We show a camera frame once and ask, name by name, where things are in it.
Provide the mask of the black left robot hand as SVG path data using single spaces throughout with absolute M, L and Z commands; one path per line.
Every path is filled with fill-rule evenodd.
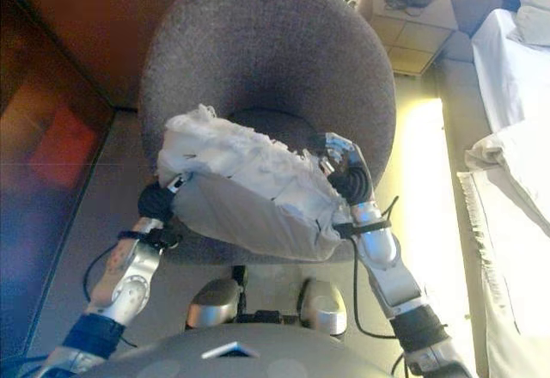
M 166 186 L 162 186 L 158 180 L 148 184 L 141 191 L 137 201 L 139 216 L 167 223 L 174 215 L 172 204 L 176 194 L 192 176 L 192 174 L 178 174 Z

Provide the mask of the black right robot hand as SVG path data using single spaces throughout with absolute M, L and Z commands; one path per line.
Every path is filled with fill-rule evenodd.
M 318 133 L 309 139 L 308 149 L 331 186 L 350 206 L 374 200 L 369 168 L 354 142 L 333 132 Z

